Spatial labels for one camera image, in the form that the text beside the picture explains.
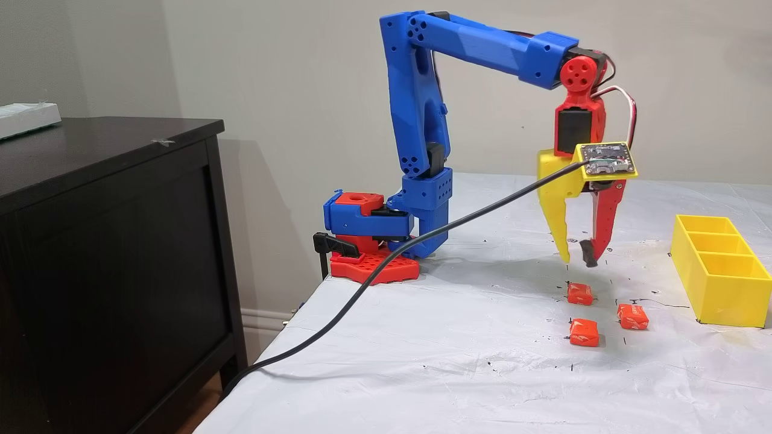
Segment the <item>robotic arm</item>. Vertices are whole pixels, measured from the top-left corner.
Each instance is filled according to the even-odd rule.
[[[358,259],[334,253],[332,274],[358,281],[352,271],[367,271],[362,263],[377,262],[409,239],[414,217],[420,234],[448,223],[448,200],[452,197],[452,169],[445,166],[450,155],[445,120],[448,109],[442,100],[434,52],[518,76],[520,81],[544,89],[561,84],[566,87],[568,96],[555,113],[554,148],[539,153],[540,178],[570,164],[578,144],[601,142],[605,124],[603,101],[592,92],[601,83],[608,58],[579,48],[577,39],[554,32],[530,35],[505,31],[447,12],[402,12],[382,17],[380,24],[402,189],[385,204],[381,195],[338,191],[324,206],[327,230],[361,251]],[[544,214],[564,261],[569,260],[564,199],[580,192],[595,195],[594,238],[581,244],[585,262],[593,266],[611,238],[616,204],[624,191],[624,181],[620,182],[621,188],[612,188],[619,184],[613,180],[587,181],[577,173],[540,190]],[[447,238],[447,233],[436,236],[411,247],[405,255],[426,257]],[[346,266],[338,266],[336,273],[340,261]],[[411,273],[404,278],[412,278]],[[381,281],[403,280],[394,276],[397,274],[383,275]]]

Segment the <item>circuit board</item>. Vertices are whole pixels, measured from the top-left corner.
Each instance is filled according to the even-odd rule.
[[[629,174],[635,172],[630,150],[625,142],[583,144],[581,145],[583,161],[592,160],[584,166],[588,175]]]

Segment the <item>yellow container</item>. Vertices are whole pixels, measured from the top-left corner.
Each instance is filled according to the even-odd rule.
[[[729,219],[677,215],[670,253],[699,322],[764,326],[772,277]]]

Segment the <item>white tablecloth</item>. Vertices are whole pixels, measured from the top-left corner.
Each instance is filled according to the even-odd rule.
[[[532,181],[456,174],[451,217]],[[591,232],[582,196],[569,201],[574,239]],[[696,322],[667,254],[676,213],[730,217],[772,269],[770,186],[631,181],[593,269],[578,243],[560,261],[531,194],[451,231],[418,280],[368,289],[334,331],[243,380],[196,433],[772,432],[772,333]],[[567,303],[566,280],[598,299]],[[325,280],[262,357],[319,330],[358,286]],[[647,331],[617,323],[616,303],[630,300]],[[564,339],[577,317],[598,322],[600,347]]]

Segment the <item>blue robotic arm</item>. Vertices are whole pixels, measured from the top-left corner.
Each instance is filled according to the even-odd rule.
[[[446,168],[450,139],[433,52],[518,76],[545,89],[560,85],[558,73],[578,40],[553,32],[532,38],[483,25],[447,12],[402,12],[381,18],[388,66],[391,119],[402,172],[402,190],[389,208],[418,218],[423,234],[448,223],[452,169]],[[408,251],[425,257],[447,234]],[[390,243],[390,249],[398,242]]]

